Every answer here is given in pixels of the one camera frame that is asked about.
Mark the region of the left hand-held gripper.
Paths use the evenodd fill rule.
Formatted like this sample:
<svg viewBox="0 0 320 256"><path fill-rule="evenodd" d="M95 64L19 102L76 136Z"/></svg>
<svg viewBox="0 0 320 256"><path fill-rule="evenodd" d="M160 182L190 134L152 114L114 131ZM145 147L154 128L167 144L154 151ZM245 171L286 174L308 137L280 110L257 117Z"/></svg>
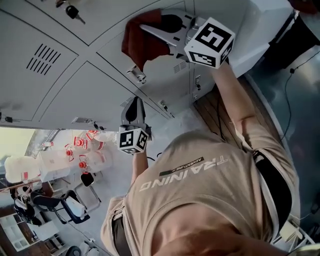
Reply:
<svg viewBox="0 0 320 256"><path fill-rule="evenodd" d="M136 110L129 107L122 112L116 141L118 150L129 155L143 153L152 137L151 127L145 123L144 101L140 97L130 97L120 106L125 108L133 99Z"/></svg>

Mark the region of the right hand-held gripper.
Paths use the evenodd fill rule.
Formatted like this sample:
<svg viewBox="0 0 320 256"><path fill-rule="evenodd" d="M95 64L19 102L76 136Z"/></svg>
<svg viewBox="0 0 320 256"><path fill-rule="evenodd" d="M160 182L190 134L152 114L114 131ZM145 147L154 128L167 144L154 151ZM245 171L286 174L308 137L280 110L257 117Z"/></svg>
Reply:
<svg viewBox="0 0 320 256"><path fill-rule="evenodd" d="M139 27L166 42L175 50L178 59L218 69L233 49L235 33L212 17L193 17L180 9L162 9L161 15L187 19L187 24L180 25L175 33L145 24Z"/></svg>

